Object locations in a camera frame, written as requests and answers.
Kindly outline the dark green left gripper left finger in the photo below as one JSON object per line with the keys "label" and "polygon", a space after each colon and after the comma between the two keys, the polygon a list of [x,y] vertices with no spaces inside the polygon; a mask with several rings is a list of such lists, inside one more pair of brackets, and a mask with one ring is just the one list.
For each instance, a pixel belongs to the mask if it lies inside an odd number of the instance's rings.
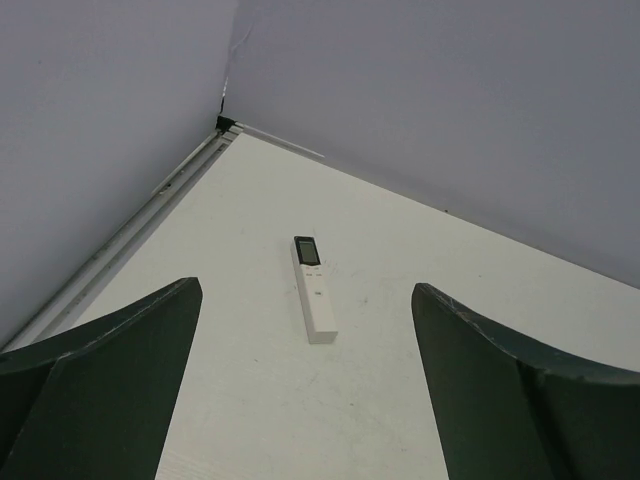
{"label": "dark green left gripper left finger", "polygon": [[201,303],[182,278],[2,354],[2,478],[154,478]]}

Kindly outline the long white remote control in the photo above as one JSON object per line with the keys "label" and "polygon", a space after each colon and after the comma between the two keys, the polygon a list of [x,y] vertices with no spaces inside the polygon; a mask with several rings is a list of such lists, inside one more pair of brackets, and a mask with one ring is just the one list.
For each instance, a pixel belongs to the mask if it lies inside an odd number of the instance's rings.
{"label": "long white remote control", "polygon": [[331,344],[338,329],[315,239],[295,236],[291,251],[308,341]]}

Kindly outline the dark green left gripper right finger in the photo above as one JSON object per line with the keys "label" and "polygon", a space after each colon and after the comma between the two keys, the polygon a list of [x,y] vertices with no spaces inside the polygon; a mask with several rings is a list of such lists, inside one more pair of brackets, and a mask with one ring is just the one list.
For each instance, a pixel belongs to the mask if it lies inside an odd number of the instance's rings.
{"label": "dark green left gripper right finger", "polygon": [[415,286],[417,343],[451,479],[636,479],[639,375]]}

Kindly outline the aluminium table edge rail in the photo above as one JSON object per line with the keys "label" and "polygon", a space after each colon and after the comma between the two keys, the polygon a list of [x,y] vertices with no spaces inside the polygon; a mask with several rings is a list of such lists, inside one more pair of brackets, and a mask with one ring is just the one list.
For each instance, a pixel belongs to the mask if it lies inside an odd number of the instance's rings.
{"label": "aluminium table edge rail", "polygon": [[72,328],[104,285],[144,243],[169,211],[225,152],[243,127],[233,122],[209,135],[154,191],[151,198],[95,252],[89,260],[10,340],[8,352],[50,338]]}

